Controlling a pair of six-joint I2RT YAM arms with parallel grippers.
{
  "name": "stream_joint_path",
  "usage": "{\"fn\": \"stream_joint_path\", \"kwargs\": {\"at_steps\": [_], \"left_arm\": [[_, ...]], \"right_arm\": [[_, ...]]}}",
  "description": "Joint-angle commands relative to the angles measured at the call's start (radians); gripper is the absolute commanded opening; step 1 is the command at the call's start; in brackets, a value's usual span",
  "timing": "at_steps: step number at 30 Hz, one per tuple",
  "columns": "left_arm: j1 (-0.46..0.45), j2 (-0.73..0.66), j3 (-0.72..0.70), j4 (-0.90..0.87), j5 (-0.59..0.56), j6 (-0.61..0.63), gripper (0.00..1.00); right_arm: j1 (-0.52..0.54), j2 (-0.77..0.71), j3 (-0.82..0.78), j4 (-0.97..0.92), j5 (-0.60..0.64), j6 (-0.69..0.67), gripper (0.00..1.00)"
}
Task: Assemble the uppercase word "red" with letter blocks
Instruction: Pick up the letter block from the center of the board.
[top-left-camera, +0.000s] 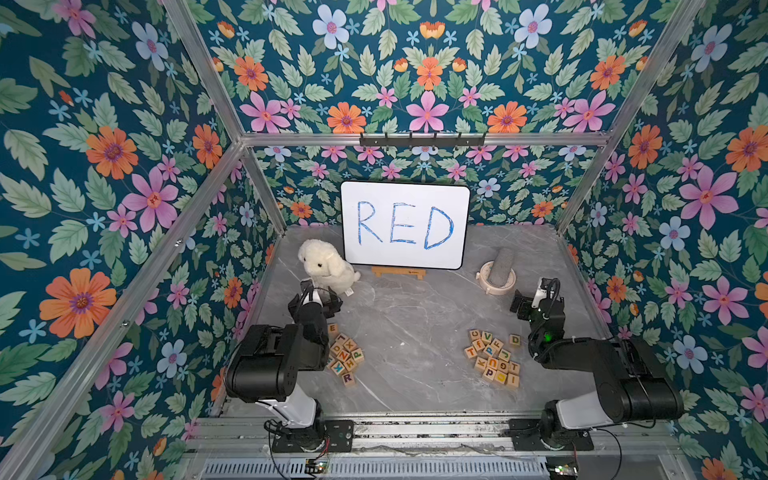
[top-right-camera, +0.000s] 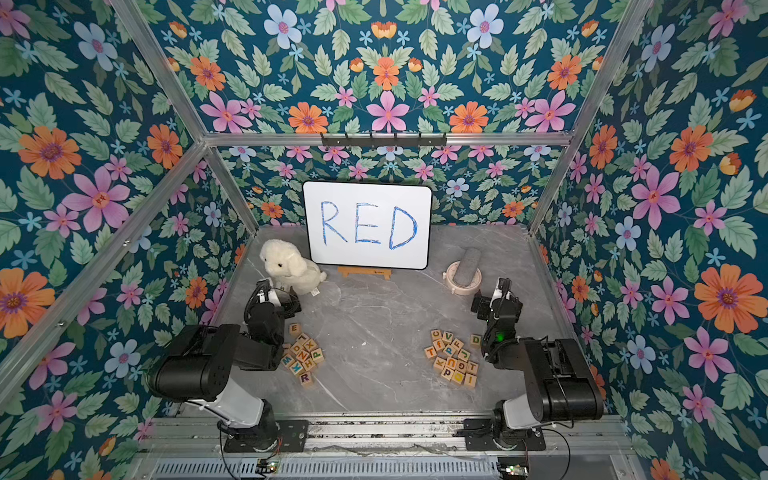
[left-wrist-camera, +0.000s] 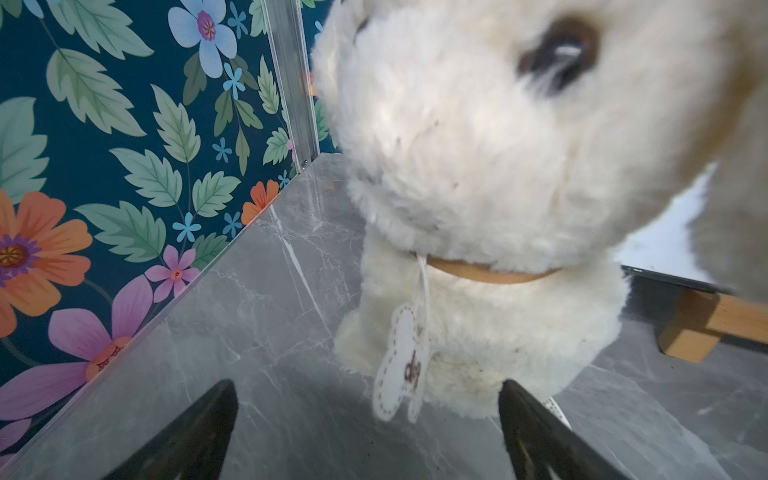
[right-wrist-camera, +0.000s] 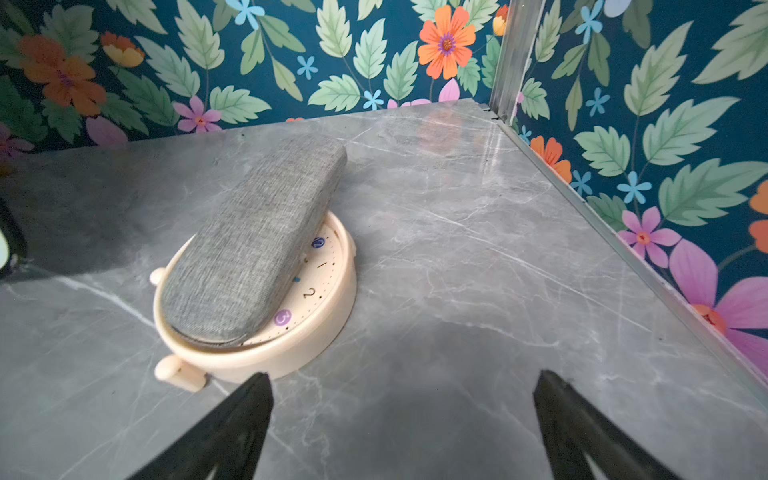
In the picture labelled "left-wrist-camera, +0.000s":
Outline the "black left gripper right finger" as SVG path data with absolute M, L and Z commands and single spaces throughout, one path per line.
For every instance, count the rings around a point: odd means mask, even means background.
M 627 479 L 518 382 L 503 383 L 498 409 L 516 478 Z

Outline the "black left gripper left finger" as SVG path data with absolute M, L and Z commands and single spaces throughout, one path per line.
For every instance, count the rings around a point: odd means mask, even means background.
M 217 479 L 238 413 L 235 384 L 225 379 L 176 417 L 108 479 Z

